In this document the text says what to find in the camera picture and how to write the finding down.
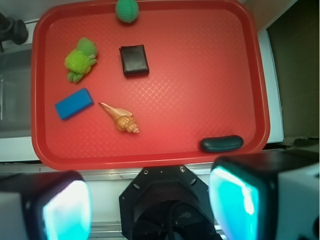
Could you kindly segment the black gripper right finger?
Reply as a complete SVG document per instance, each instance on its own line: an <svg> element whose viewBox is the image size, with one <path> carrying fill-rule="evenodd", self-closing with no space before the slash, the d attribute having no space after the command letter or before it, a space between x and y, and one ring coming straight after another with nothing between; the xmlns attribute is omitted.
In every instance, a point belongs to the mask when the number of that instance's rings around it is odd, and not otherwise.
<svg viewBox="0 0 320 240"><path fill-rule="evenodd" d="M211 209L229 240L317 240L319 177L317 152L221 156L209 175Z"/></svg>

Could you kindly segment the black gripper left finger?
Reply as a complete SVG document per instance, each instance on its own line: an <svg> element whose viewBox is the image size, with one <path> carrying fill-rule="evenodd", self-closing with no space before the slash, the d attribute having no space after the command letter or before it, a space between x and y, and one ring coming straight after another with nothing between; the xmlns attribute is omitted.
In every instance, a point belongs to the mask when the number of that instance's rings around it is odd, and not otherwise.
<svg viewBox="0 0 320 240"><path fill-rule="evenodd" d="M89 185L77 171L1 174L2 240L87 240Z"/></svg>

